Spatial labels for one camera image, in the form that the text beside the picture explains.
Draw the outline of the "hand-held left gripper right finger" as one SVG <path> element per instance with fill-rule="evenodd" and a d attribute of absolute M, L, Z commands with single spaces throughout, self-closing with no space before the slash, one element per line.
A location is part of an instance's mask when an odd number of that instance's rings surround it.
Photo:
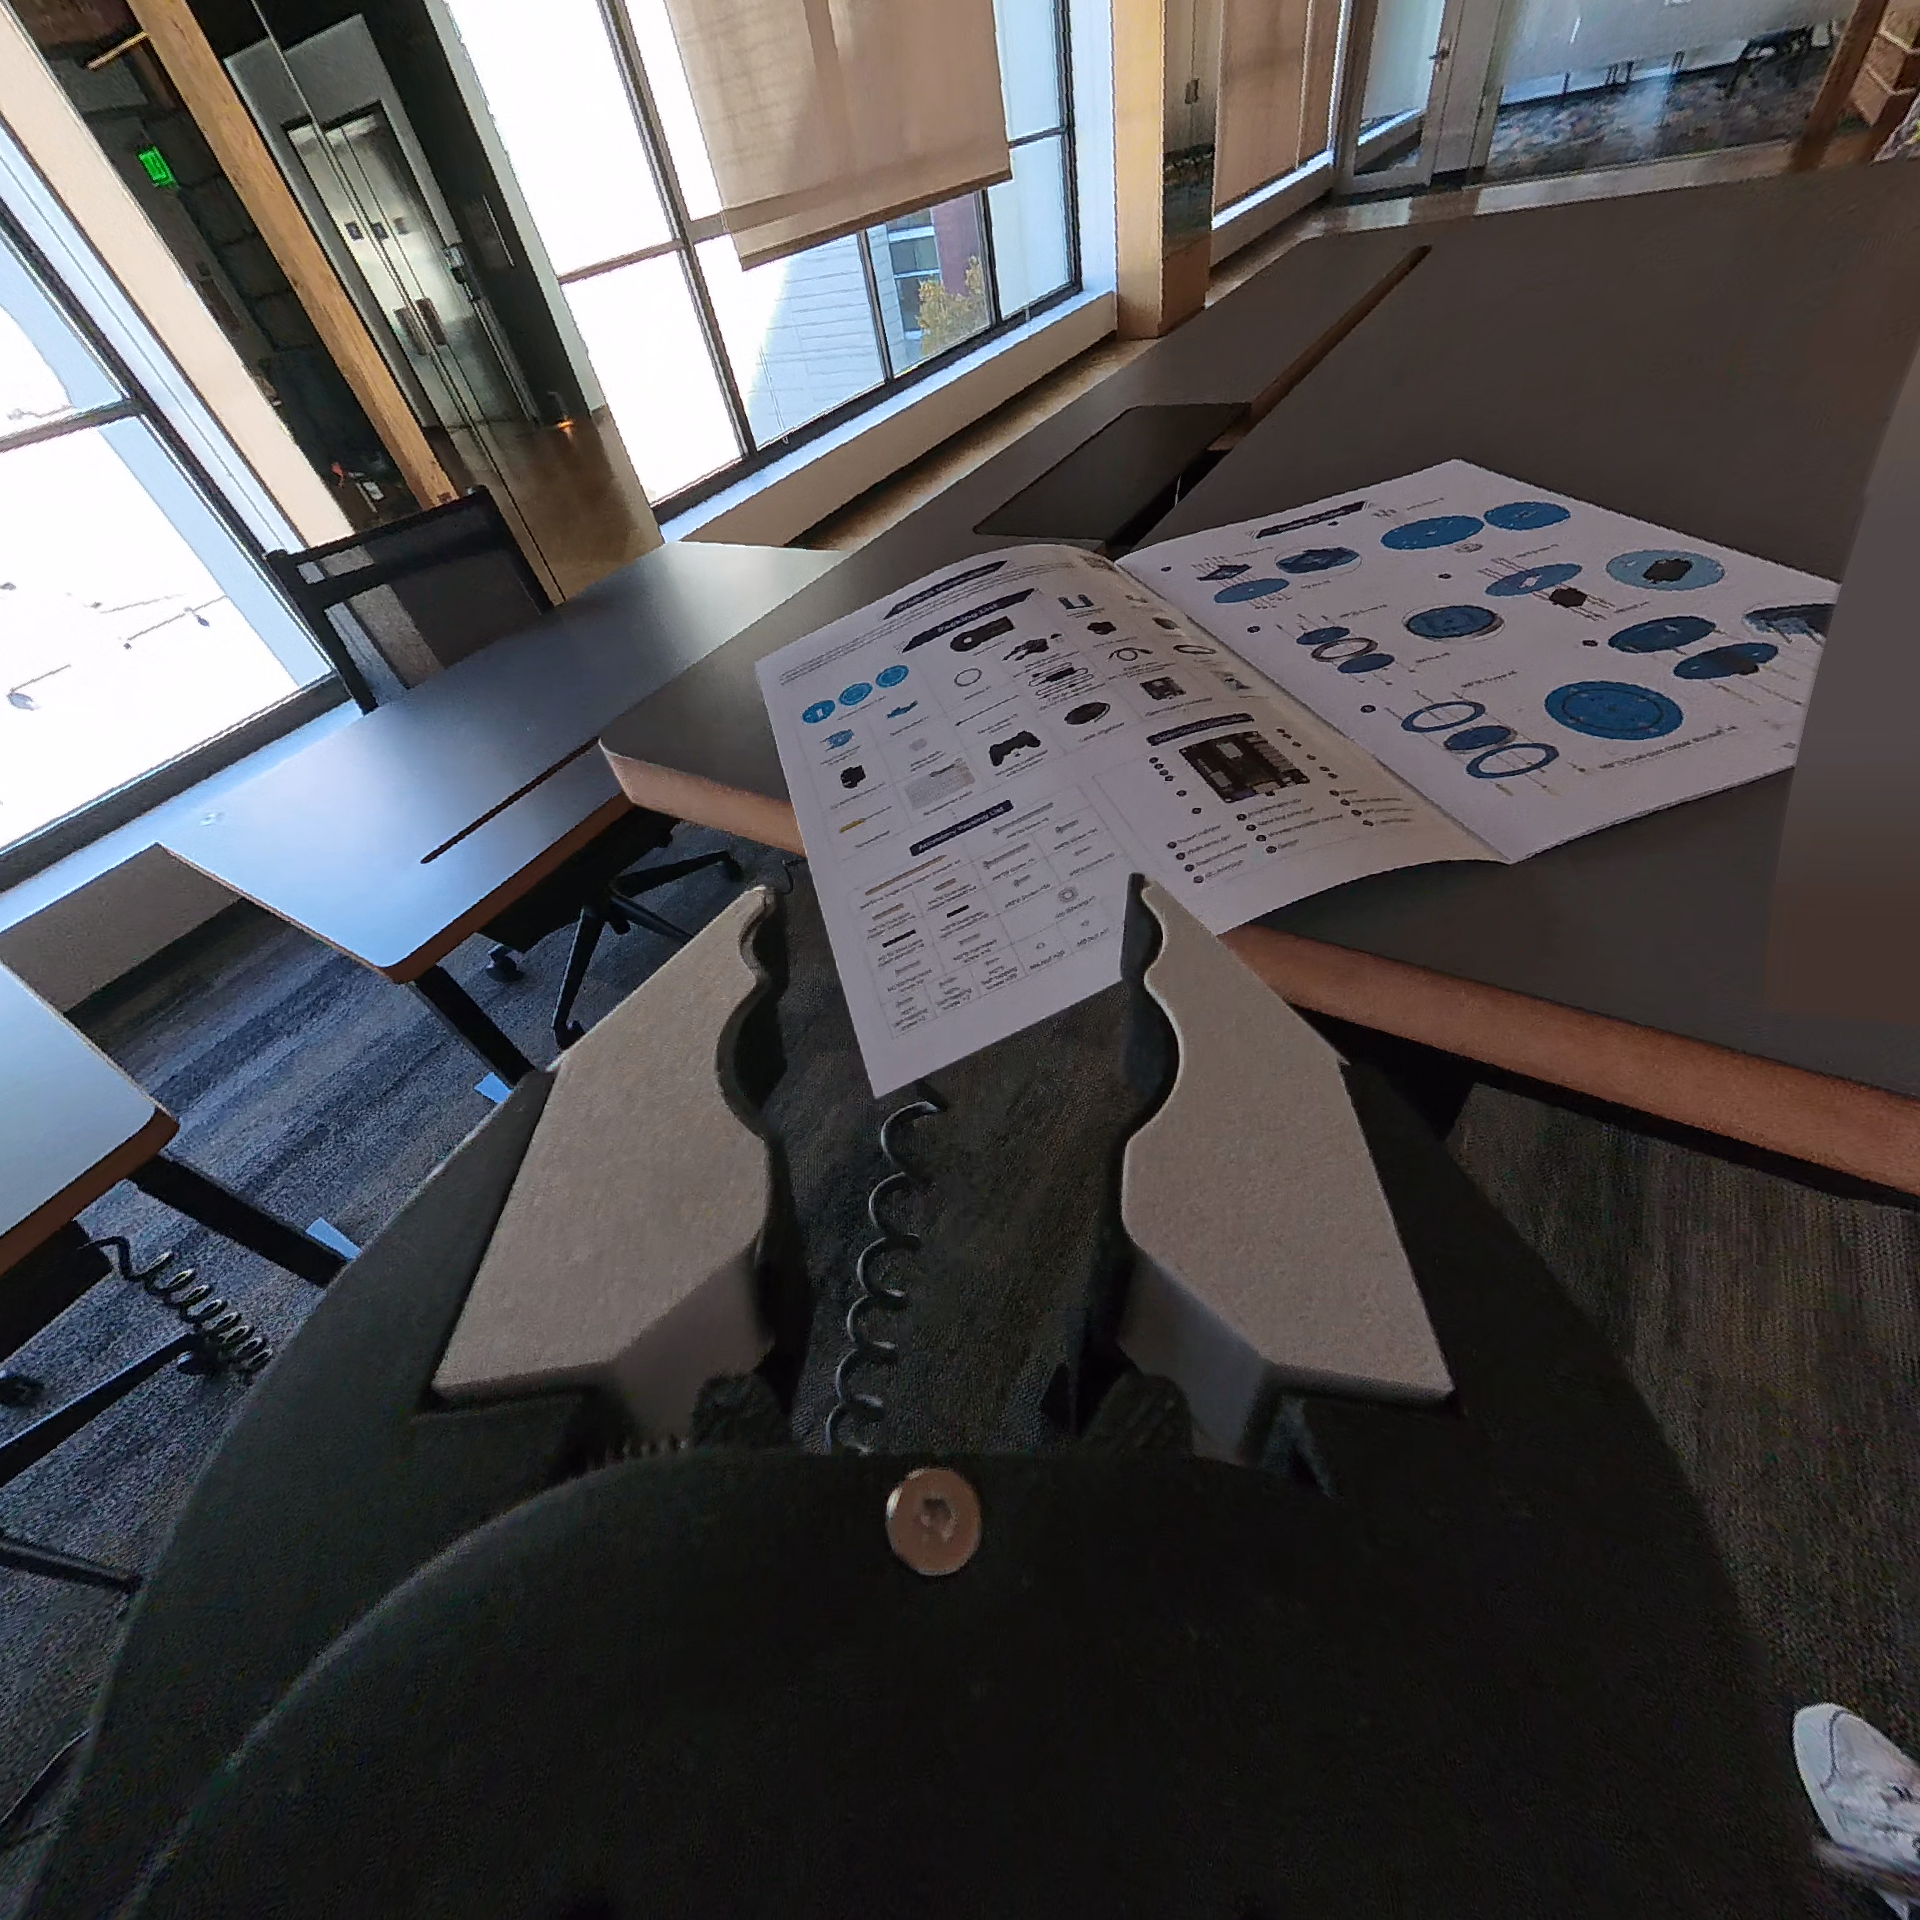
<path fill-rule="evenodd" d="M 1118 1177 L 1135 1251 L 1118 1344 L 1247 1460 L 1278 1391 L 1446 1402 L 1340 1054 L 1154 881 L 1135 885 L 1128 940 L 1169 1067 L 1148 1073 L 1159 1099 Z"/>

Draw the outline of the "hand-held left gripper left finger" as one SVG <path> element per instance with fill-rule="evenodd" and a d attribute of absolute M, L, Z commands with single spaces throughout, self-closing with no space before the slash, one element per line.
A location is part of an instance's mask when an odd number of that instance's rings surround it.
<path fill-rule="evenodd" d="M 772 1348 L 772 1175 L 728 1074 L 774 905 L 746 888 L 564 1054 L 434 1376 L 449 1402 L 590 1387 L 689 1435 L 702 1385 Z"/>

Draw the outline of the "grey office desk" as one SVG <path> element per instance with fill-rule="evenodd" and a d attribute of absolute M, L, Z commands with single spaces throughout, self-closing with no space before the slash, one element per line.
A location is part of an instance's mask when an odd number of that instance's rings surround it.
<path fill-rule="evenodd" d="M 512 1086 L 532 1069 L 445 972 L 638 810 L 605 725 L 839 561 L 668 542 L 240 786 L 158 840 L 229 890 L 411 983 Z"/>
<path fill-rule="evenodd" d="M 71 1231 L 110 1186 L 130 1180 L 158 1201 L 225 1234 L 307 1283 L 324 1285 L 354 1255 L 320 1236 L 294 1231 L 235 1190 L 168 1153 L 179 1125 L 119 1065 L 36 994 L 2 972 L 2 1268 L 45 1253 Z M 136 1268 L 121 1234 L 91 1242 L 88 1272 L 112 1262 L 162 1305 L 166 1339 L 86 1389 L 4 1437 L 2 1478 L 28 1471 L 101 1411 L 156 1372 L 259 1372 L 272 1342 L 225 1300 L 183 1268 L 164 1277 L 164 1262 Z"/>

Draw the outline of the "open instruction booklet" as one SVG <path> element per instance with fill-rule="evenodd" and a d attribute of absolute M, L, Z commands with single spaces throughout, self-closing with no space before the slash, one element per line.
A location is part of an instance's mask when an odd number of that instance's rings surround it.
<path fill-rule="evenodd" d="M 757 663 L 873 1091 L 1211 931 L 1794 766 L 1838 587 L 1463 460 L 1135 550 L 1016 544 Z"/>

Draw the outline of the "black office chair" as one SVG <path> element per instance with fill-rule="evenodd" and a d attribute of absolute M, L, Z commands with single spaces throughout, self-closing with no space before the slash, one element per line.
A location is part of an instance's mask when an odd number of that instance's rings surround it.
<path fill-rule="evenodd" d="M 356 537 L 272 550 L 264 563 L 365 712 L 396 697 L 376 661 L 398 684 L 423 684 L 432 667 L 458 663 L 555 604 L 486 487 Z M 687 927 L 640 898 L 702 868 L 743 879 L 730 849 L 644 864 L 644 855 L 668 846 L 672 829 L 657 810 L 627 810 L 482 924 L 488 970 L 499 978 L 521 974 L 521 954 L 575 924 L 551 1019 L 558 1045 L 584 1032 L 571 1007 L 603 927 L 642 926 L 685 942 Z"/>

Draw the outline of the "large window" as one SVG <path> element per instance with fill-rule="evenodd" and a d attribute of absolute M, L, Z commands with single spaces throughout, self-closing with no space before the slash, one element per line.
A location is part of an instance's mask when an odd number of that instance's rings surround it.
<path fill-rule="evenodd" d="M 292 526 L 4 139 L 2 877 L 344 699 L 261 563 Z"/>
<path fill-rule="evenodd" d="M 1012 174 L 746 271 L 668 3 L 449 3 L 644 490 L 677 511 L 1079 284 L 1064 3 L 996 1 Z"/>

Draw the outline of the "person's white shoe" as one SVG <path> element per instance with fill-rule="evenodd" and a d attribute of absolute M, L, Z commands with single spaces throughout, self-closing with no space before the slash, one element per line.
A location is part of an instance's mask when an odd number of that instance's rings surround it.
<path fill-rule="evenodd" d="M 1825 1832 L 1818 1852 L 1853 1882 L 1877 1887 L 1896 1915 L 1916 1915 L 1918 1763 L 1836 1701 L 1794 1714 L 1803 1787 Z"/>

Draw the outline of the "wooden pillar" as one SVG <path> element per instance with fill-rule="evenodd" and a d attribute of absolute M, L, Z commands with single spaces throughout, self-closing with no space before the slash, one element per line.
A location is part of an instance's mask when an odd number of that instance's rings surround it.
<path fill-rule="evenodd" d="M 222 59 L 186 1 L 130 1 L 138 25 L 203 131 L 212 154 L 250 207 L 331 360 L 359 397 L 372 427 L 423 507 L 458 496 L 441 459 L 424 434 L 372 332 L 289 187 L 251 111 L 231 83 Z"/>

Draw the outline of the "beige roller blind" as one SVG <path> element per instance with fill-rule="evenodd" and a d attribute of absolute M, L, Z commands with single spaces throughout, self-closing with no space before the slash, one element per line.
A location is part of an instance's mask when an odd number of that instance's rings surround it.
<path fill-rule="evenodd" d="M 992 1 L 670 1 L 752 271 L 1012 174 Z"/>
<path fill-rule="evenodd" d="M 1224 1 L 1215 207 L 1329 146 L 1340 1 Z"/>

